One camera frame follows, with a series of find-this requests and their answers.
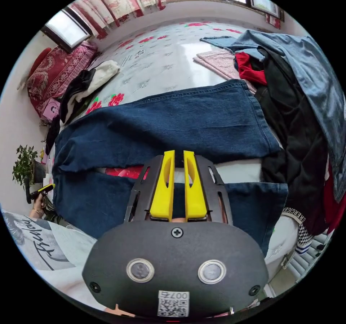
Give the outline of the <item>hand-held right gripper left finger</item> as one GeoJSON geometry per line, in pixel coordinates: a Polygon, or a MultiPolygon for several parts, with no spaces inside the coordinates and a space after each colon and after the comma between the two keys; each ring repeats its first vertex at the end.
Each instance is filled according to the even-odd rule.
{"type": "Polygon", "coordinates": [[[150,207],[151,219],[172,219],[174,197],[175,151],[163,154],[150,207]]]}

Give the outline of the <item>person's right hand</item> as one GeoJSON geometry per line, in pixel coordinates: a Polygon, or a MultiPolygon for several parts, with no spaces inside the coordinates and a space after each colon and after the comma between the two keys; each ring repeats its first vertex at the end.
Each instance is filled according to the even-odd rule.
{"type": "Polygon", "coordinates": [[[115,306],[115,309],[105,308],[105,312],[111,313],[111,314],[114,314],[114,315],[117,315],[117,316],[125,316],[125,317],[132,317],[132,318],[135,317],[134,314],[131,314],[129,312],[121,310],[118,307],[118,305],[115,306]]]}

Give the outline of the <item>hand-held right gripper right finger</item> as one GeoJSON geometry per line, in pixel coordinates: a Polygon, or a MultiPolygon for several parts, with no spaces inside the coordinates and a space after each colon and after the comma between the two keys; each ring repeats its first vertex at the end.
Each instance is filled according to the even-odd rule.
{"type": "Polygon", "coordinates": [[[183,151],[185,177],[185,217],[204,219],[207,215],[202,181],[194,152],[183,151]]]}

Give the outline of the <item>person's left hand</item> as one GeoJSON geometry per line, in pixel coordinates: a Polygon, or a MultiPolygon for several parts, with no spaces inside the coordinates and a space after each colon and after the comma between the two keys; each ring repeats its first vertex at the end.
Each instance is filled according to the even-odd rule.
{"type": "Polygon", "coordinates": [[[43,194],[39,194],[35,199],[32,211],[30,213],[31,218],[41,219],[45,215],[46,199],[43,194]]]}

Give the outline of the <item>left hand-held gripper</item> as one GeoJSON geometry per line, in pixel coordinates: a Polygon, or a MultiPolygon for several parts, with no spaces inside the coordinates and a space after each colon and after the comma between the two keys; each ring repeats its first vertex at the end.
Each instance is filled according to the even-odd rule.
{"type": "Polygon", "coordinates": [[[38,196],[40,194],[42,194],[43,196],[47,195],[47,193],[49,193],[50,191],[53,191],[55,188],[55,184],[48,184],[32,193],[30,193],[30,199],[31,200],[36,200],[38,198],[38,196]]]}

